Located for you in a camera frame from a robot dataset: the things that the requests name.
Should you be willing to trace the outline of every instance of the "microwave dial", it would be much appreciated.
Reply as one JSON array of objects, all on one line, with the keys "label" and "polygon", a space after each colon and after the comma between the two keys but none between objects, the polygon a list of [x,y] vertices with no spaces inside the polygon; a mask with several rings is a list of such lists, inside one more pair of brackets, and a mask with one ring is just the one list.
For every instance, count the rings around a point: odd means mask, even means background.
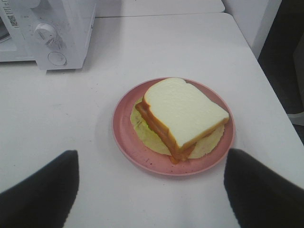
[{"label": "microwave dial", "polygon": [[41,44],[50,45],[57,39],[56,29],[46,23],[40,23],[34,30],[35,39]]}]

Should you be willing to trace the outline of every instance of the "white wall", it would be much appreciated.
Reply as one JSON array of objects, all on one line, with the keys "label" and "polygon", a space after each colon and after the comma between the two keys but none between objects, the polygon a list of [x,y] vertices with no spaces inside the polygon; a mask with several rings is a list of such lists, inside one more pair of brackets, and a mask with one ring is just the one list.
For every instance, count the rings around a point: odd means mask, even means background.
[{"label": "white wall", "polygon": [[223,0],[251,47],[256,58],[260,55],[282,0]]}]

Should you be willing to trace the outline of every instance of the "microwave knob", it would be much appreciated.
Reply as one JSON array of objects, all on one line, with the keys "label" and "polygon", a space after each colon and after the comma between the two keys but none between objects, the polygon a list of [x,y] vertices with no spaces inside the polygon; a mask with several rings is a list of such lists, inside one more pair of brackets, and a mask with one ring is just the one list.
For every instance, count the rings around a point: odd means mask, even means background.
[{"label": "microwave knob", "polygon": [[47,58],[51,62],[51,64],[55,66],[63,66],[67,63],[66,57],[60,52],[51,52],[49,53]]},{"label": "microwave knob", "polygon": [[53,26],[46,23],[40,23],[34,30],[34,37],[41,44],[48,45],[56,40],[57,32]]}]

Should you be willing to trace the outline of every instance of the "black object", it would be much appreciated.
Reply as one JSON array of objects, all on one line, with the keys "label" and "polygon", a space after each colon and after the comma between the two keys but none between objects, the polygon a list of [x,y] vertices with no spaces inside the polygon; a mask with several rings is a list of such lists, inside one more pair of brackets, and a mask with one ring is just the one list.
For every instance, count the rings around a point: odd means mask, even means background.
[{"label": "black object", "polygon": [[304,190],[244,151],[230,149],[224,185],[242,228],[304,228]]},{"label": "black object", "polygon": [[61,228],[79,186],[77,151],[65,151],[0,194],[1,228]]}]

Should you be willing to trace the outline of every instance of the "plate rim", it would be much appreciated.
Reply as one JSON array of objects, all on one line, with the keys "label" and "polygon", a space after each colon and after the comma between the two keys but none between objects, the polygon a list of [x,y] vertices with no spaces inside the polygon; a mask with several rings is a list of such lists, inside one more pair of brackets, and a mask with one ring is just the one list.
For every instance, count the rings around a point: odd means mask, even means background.
[{"label": "plate rim", "polygon": [[198,174],[198,173],[201,173],[201,172],[204,172],[208,169],[211,169],[212,167],[214,167],[215,165],[217,165],[218,163],[220,163],[227,155],[229,149],[232,147],[233,143],[234,143],[234,140],[235,140],[235,134],[236,134],[236,127],[235,127],[235,121],[234,121],[234,118],[233,118],[233,114],[232,114],[232,111],[231,109],[229,108],[229,106],[227,105],[227,103],[224,101],[224,99],[222,99],[221,96],[219,96],[213,89],[209,88],[208,86],[202,84],[202,83],[199,83],[197,81],[194,81],[192,79],[187,79],[187,78],[182,78],[180,77],[181,79],[184,79],[186,82],[192,82],[192,83],[195,83],[195,84],[199,84],[205,88],[207,88],[208,90],[210,90],[212,93],[214,93],[225,105],[225,108],[227,108],[228,110],[228,113],[230,115],[230,119],[232,121],[232,137],[231,137],[231,142],[228,146],[228,149],[227,151],[216,161],[214,162],[212,165],[204,168],[204,169],[201,169],[201,170],[198,170],[198,171],[194,171],[194,172],[188,172],[188,173],[167,173],[167,172],[161,172],[161,171],[156,171],[152,168],[148,168],[146,166],[143,166],[142,164],[140,164],[139,162],[137,162],[136,160],[134,160],[131,156],[129,156],[126,151],[124,151],[124,149],[121,147],[120,143],[118,142],[117,138],[116,138],[116,135],[115,135],[115,131],[114,131],[114,116],[116,114],[116,110],[117,110],[117,107],[119,106],[119,104],[121,103],[121,101],[130,93],[132,92],[134,89],[136,89],[137,87],[143,85],[143,84],[146,84],[146,83],[149,83],[149,82],[152,82],[152,81],[156,81],[156,80],[161,80],[161,79],[167,79],[167,78],[171,78],[171,77],[158,77],[158,78],[153,78],[153,79],[150,79],[150,80],[147,80],[147,81],[144,81],[142,83],[139,83],[137,84],[136,86],[132,87],[131,89],[129,89],[120,99],[119,101],[117,102],[116,106],[115,106],[115,109],[114,109],[114,112],[113,112],[113,115],[112,115],[112,133],[113,133],[113,137],[115,139],[115,142],[116,142],[116,145],[118,146],[118,148],[120,149],[120,151],[124,154],[124,156],[129,160],[131,161],[132,163],[138,165],[139,167],[141,167],[142,169],[144,170],[148,170],[150,172],[153,172],[153,173],[157,173],[157,174],[161,174],[161,175],[165,175],[165,176],[189,176],[189,175],[194,175],[194,174]]}]

